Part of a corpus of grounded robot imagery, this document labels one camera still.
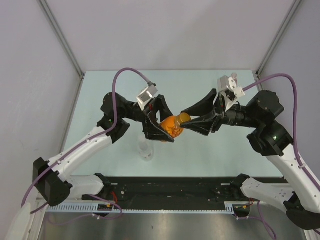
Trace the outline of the small orange juice bottle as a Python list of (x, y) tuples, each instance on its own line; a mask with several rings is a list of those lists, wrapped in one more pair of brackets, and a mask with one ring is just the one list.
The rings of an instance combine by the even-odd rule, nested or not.
[(179, 137), (184, 131), (180, 125), (176, 124), (176, 116), (172, 115), (167, 117), (160, 123), (160, 126), (173, 138)]

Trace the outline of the orange bottle cap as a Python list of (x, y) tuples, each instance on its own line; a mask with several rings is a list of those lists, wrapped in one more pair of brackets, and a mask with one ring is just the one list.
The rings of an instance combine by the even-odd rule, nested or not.
[(189, 122), (191, 120), (191, 117), (189, 114), (182, 112), (175, 118), (175, 122), (178, 126), (180, 126), (183, 123)]

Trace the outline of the large orange tea bottle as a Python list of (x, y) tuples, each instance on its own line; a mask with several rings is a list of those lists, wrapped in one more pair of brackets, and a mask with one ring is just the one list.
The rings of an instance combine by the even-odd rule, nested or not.
[(231, 74), (231, 77), (232, 77), (232, 79), (233, 80), (237, 80), (237, 78), (238, 78), (238, 75), (235, 73), (235, 72), (233, 72), (232, 74)]

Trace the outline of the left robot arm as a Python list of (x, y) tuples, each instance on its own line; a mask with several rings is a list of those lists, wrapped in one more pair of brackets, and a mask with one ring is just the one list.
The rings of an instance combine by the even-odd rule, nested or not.
[(70, 196), (76, 185), (69, 178), (82, 163), (125, 135), (131, 126), (126, 119), (141, 123), (147, 140), (174, 142), (158, 123), (173, 115), (161, 94), (148, 100), (141, 109), (138, 103), (110, 92), (100, 109), (102, 119), (82, 140), (49, 160), (40, 157), (33, 162), (34, 186), (49, 206), (55, 207)]

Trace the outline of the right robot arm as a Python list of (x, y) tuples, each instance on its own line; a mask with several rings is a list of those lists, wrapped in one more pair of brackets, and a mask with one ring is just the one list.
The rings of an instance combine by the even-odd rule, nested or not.
[(247, 139), (253, 150), (266, 157), (291, 186), (290, 190), (272, 187), (245, 174), (238, 175), (230, 188), (231, 196), (242, 201), (245, 197), (265, 202), (286, 214), (303, 230), (320, 228), (320, 191), (309, 179), (307, 166), (294, 152), (294, 139), (276, 121), (284, 107), (276, 93), (258, 92), (246, 106), (235, 104), (226, 109), (230, 92), (210, 93), (198, 103), (183, 110), (194, 119), (183, 123), (184, 129), (208, 136), (222, 125), (253, 128)]

